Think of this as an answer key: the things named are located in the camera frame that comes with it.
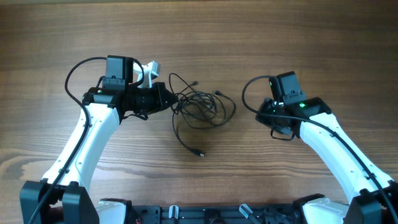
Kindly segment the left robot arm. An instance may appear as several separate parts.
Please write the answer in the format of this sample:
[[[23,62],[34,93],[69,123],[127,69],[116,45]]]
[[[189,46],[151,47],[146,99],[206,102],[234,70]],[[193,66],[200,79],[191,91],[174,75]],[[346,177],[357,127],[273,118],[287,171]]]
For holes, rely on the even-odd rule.
[[[27,181],[20,191],[24,223],[142,223],[129,200],[89,196],[91,180],[106,143],[121,121],[147,120],[166,110],[177,97],[156,82],[160,65],[142,65],[131,57],[105,57],[106,72],[81,100],[79,121],[63,151],[40,181]]]

